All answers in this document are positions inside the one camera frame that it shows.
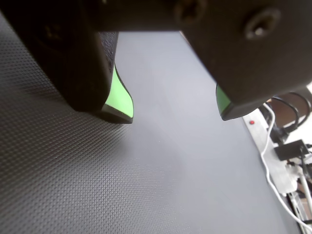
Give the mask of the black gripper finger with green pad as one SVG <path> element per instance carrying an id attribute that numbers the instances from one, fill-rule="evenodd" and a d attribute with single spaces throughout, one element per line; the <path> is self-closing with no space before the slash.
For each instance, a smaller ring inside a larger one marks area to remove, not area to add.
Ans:
<path id="1" fill-rule="evenodd" d="M 223 120 L 312 80 L 309 0 L 179 0 L 175 19 L 229 100 Z"/>
<path id="2" fill-rule="evenodd" d="M 131 124 L 134 105 L 115 66 L 117 32 L 106 45 L 92 22 L 95 0 L 3 0 L 0 10 L 71 108 Z"/>

